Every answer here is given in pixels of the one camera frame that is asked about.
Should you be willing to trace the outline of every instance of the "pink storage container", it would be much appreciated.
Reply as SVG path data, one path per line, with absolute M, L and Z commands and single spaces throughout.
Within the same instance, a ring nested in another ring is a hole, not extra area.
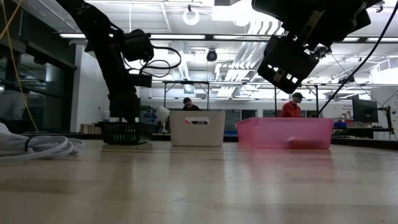
M 267 149 L 329 149 L 333 119 L 250 118 L 238 122 L 239 145 Z

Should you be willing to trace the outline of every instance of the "camera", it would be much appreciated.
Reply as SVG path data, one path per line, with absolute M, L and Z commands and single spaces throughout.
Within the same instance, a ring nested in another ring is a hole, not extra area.
M 215 62 L 217 60 L 216 50 L 209 50 L 206 58 L 208 62 Z

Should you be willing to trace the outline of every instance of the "coiled white cable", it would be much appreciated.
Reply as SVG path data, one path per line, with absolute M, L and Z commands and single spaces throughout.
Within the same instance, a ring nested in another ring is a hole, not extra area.
M 31 159 L 59 159 L 77 154 L 84 148 L 79 139 L 64 136 L 37 136 L 28 138 L 12 134 L 0 123 L 0 163 L 23 162 Z

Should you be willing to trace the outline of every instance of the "white storage box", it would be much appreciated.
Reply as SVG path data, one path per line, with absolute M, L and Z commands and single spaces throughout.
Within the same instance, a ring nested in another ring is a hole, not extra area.
M 225 112 L 171 111 L 173 146 L 222 146 Z

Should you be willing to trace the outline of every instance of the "black wire basket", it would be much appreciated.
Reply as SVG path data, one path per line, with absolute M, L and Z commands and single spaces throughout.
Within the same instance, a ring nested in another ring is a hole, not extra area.
M 144 144 L 150 140 L 154 129 L 154 125 L 148 123 L 100 122 L 99 124 L 106 144 Z

